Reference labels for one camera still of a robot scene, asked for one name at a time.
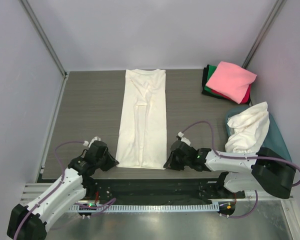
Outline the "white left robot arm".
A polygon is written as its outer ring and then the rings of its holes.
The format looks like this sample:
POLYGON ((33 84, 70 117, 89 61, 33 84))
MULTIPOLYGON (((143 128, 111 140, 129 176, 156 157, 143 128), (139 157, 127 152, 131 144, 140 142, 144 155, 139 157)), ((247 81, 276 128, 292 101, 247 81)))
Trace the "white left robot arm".
POLYGON ((97 192, 93 174, 118 165, 107 144, 95 137, 83 142, 86 149, 72 159, 61 176, 43 193, 26 205, 11 211, 7 236, 12 240, 44 240, 52 225, 79 200, 97 192))

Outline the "white t shirt red print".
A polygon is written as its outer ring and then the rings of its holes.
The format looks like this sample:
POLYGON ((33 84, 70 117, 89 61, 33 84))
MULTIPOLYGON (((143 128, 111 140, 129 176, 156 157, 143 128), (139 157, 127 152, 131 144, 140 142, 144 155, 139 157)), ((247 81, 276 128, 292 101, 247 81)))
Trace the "white t shirt red print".
POLYGON ((115 158, 119 168, 164 168, 167 160, 165 70, 126 70, 115 158))

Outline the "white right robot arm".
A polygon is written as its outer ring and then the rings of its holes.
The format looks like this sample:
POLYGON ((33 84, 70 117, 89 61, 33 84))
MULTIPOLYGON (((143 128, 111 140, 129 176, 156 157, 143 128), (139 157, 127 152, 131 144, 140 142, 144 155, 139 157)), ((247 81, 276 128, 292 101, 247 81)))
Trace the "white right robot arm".
POLYGON ((197 172, 221 172, 223 186, 230 192, 265 191, 271 196, 288 199, 297 167, 281 159, 269 148, 253 153, 227 153, 198 148, 177 140, 170 148, 164 168, 181 171, 186 166, 197 172))

